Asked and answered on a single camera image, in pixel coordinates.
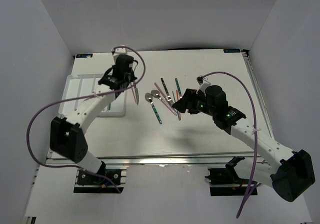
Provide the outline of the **left blue table label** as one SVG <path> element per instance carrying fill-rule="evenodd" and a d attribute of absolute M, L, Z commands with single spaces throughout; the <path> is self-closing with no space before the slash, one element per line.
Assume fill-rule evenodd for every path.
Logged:
<path fill-rule="evenodd" d="M 93 54 L 76 54 L 75 58 L 92 58 Z"/>

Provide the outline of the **black handled fork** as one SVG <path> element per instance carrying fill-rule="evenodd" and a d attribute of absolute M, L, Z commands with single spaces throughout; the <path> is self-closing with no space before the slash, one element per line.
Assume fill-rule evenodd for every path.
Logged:
<path fill-rule="evenodd" d="M 160 80 L 161 80 L 161 83 L 162 83 L 162 85 L 163 85 L 165 94 L 166 94 L 166 96 L 167 96 L 167 97 L 166 97 L 166 98 L 167 98 L 167 101 L 168 101 L 169 105 L 172 106 L 174 102 L 173 102 L 173 100 L 172 100 L 172 98 L 171 98 L 171 96 L 170 96 L 170 94 L 169 94 L 169 91 L 168 91 L 168 88 L 167 88 L 167 86 L 166 86 L 166 84 L 165 84 L 165 81 L 164 81 L 163 78 L 161 78 Z"/>

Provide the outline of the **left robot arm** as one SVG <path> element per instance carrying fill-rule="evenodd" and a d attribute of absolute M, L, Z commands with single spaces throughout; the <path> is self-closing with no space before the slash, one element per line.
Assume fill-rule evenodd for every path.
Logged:
<path fill-rule="evenodd" d="M 89 171 L 88 176 L 94 183 L 104 181 L 105 164 L 88 151 L 84 135 L 100 112 L 137 79 L 134 62 L 137 60 L 132 56 L 118 55 L 114 65 L 98 81 L 94 96 L 83 100 L 64 118 L 56 117 L 51 122 L 50 149 Z"/>

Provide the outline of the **right blue table label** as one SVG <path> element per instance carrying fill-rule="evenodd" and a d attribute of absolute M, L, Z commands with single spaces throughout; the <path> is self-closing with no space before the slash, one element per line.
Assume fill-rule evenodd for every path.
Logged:
<path fill-rule="evenodd" d="M 224 53 L 241 53 L 240 49 L 223 49 Z"/>

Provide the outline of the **pink handled spoon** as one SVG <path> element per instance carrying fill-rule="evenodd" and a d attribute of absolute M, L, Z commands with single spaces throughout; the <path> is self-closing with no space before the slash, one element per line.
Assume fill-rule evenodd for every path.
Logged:
<path fill-rule="evenodd" d="M 159 99 L 170 111 L 173 115 L 177 116 L 177 113 L 176 111 L 174 111 L 170 106 L 169 104 L 164 100 L 163 97 L 161 97 L 161 94 L 158 90 L 151 90 L 151 94 L 153 97 Z"/>

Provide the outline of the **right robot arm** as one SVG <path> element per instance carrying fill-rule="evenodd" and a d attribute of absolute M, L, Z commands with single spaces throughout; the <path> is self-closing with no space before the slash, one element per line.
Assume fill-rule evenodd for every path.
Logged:
<path fill-rule="evenodd" d="M 255 129 L 240 110 L 228 104 L 226 98 L 225 92 L 217 85 L 205 90 L 186 89 L 173 108 L 180 113 L 211 116 L 219 129 L 256 150 L 266 161 L 261 164 L 234 157 L 225 166 L 229 182 L 238 183 L 252 176 L 253 181 L 273 188 L 282 199 L 294 201 L 315 183 L 311 156 L 303 149 L 294 151 Z"/>

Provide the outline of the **white divided plastic tray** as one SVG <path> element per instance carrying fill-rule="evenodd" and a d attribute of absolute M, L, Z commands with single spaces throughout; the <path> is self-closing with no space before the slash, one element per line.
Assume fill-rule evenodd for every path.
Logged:
<path fill-rule="evenodd" d="M 69 75 L 66 79 L 62 99 L 70 99 L 80 96 L 86 96 L 93 93 L 98 86 L 98 81 L 103 74 L 85 74 L 85 75 Z M 111 108 L 108 111 L 108 106 L 100 112 L 98 117 L 122 117 L 125 115 L 127 93 L 122 93 L 115 101 L 111 103 Z M 81 100 L 73 100 L 60 103 L 58 113 L 60 116 L 69 114 L 82 103 Z"/>

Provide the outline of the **teal handled fork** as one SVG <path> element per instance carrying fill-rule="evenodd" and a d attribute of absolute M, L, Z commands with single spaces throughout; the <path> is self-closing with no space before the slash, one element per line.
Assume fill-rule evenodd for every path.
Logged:
<path fill-rule="evenodd" d="M 174 80 L 175 80 L 175 83 L 176 83 L 176 88 L 177 88 L 177 90 L 179 92 L 179 96 L 181 98 L 182 97 L 182 92 L 181 92 L 181 88 L 180 88 L 180 85 L 179 85 L 179 81 L 178 81 L 177 78 L 175 78 Z"/>

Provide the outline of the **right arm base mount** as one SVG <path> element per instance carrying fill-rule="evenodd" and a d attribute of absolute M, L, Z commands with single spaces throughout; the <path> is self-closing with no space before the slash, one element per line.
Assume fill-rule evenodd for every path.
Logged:
<path fill-rule="evenodd" d="M 205 180 L 210 185 L 211 196 L 244 196 L 249 180 L 240 178 L 235 171 L 242 160 L 245 157 L 234 156 L 223 168 L 208 169 Z"/>

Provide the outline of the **teal handled spoon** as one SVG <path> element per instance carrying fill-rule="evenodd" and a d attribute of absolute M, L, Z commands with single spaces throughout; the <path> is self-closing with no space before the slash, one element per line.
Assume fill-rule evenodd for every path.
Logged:
<path fill-rule="evenodd" d="M 149 102 L 149 104 L 151 105 L 151 107 L 152 107 L 152 109 L 153 109 L 153 112 L 154 112 L 154 114 L 155 114 L 155 116 L 156 116 L 156 118 L 157 118 L 157 120 L 158 120 L 158 123 L 159 123 L 159 124 L 162 124 L 162 120 L 161 120 L 161 118 L 160 118 L 160 116 L 159 116 L 159 114 L 158 114 L 158 112 L 157 112 L 157 109 L 156 109 L 154 103 L 153 103 L 153 96 L 152 96 L 152 94 L 151 94 L 151 93 L 145 93 L 145 99 L 146 99 L 146 100 Z"/>

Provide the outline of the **black handled table knife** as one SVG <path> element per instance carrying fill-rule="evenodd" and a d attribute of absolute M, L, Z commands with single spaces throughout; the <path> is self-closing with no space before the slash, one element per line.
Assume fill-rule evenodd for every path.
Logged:
<path fill-rule="evenodd" d="M 140 99 L 139 99 L 140 97 L 139 97 L 139 91 L 138 91 L 138 88 L 137 88 L 135 82 L 133 84 L 133 95 L 134 95 L 134 98 L 135 98 L 135 103 L 138 105 L 139 101 L 140 101 Z"/>

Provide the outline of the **blue table label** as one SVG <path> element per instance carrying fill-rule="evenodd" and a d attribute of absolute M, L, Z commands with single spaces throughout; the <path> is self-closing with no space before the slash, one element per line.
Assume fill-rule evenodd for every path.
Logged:
<path fill-rule="evenodd" d="M 224 53 L 241 53 L 240 49 L 223 49 Z"/>
<path fill-rule="evenodd" d="M 93 54 L 76 54 L 75 58 L 92 58 Z"/>

